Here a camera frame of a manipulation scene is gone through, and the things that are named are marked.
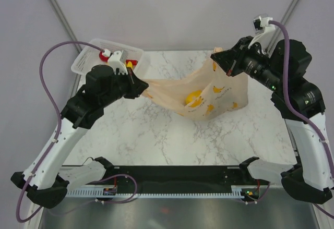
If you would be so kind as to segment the fake yellow lemon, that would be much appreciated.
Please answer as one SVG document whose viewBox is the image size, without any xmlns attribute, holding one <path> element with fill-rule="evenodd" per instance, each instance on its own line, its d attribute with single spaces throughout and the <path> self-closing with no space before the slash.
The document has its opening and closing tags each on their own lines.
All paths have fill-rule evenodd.
<svg viewBox="0 0 334 229">
<path fill-rule="evenodd" d="M 203 101 L 203 98 L 201 97 L 201 93 L 202 93 L 201 90 L 197 90 L 197 91 L 190 93 L 185 99 L 186 106 L 189 106 L 189 107 L 199 106 Z"/>
</svg>

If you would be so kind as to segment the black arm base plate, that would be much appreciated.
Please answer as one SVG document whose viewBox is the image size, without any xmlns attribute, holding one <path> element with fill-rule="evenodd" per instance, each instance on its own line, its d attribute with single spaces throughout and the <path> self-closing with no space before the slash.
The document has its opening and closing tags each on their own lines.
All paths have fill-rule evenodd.
<svg viewBox="0 0 334 229">
<path fill-rule="evenodd" d="M 133 177 L 140 194 L 230 192 L 232 186 L 267 184 L 238 166 L 113 166 L 104 177 L 117 174 Z"/>
</svg>

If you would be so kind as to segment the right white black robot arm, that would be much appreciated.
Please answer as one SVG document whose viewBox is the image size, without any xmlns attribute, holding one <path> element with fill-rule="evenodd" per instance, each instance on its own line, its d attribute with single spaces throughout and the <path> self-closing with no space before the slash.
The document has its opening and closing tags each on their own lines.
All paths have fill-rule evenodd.
<svg viewBox="0 0 334 229">
<path fill-rule="evenodd" d="M 320 89 L 304 78 L 312 57 L 302 42 L 290 40 L 289 50 L 279 41 L 271 55 L 261 52 L 251 37 L 211 59 L 231 77 L 247 74 L 271 90 L 271 101 L 284 119 L 297 162 L 277 164 L 252 157 L 240 164 L 239 180 L 256 179 L 280 184 L 295 200 L 323 204 L 332 198 L 332 157 L 326 135 L 325 104 Z"/>
</svg>

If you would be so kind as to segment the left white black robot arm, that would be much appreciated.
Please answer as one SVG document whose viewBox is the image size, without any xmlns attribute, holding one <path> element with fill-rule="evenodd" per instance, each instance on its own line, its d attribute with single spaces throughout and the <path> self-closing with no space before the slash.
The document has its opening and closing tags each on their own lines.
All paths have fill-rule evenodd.
<svg viewBox="0 0 334 229">
<path fill-rule="evenodd" d="M 102 157 L 65 172 L 60 168 L 107 106 L 121 98 L 135 99 L 148 88 L 130 68 L 126 71 L 123 74 L 107 65 L 94 66 L 86 74 L 86 83 L 67 101 L 60 113 L 60 125 L 39 156 L 25 171 L 13 173 L 11 181 L 25 190 L 33 203 L 51 209 L 76 188 L 113 181 L 114 171 Z"/>
</svg>

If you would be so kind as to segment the peach banana-print plastic bag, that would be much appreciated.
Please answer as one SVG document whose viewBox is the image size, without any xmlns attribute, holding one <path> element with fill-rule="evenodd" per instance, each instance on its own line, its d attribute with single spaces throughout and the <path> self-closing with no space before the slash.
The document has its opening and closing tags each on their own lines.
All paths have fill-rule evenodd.
<svg viewBox="0 0 334 229">
<path fill-rule="evenodd" d="M 248 104 L 246 75 L 229 77 L 210 56 L 201 68 L 180 79 L 145 79 L 149 87 L 141 94 L 153 103 L 195 121 L 210 120 Z M 185 104 L 186 97 L 201 90 L 202 103 Z"/>
</svg>

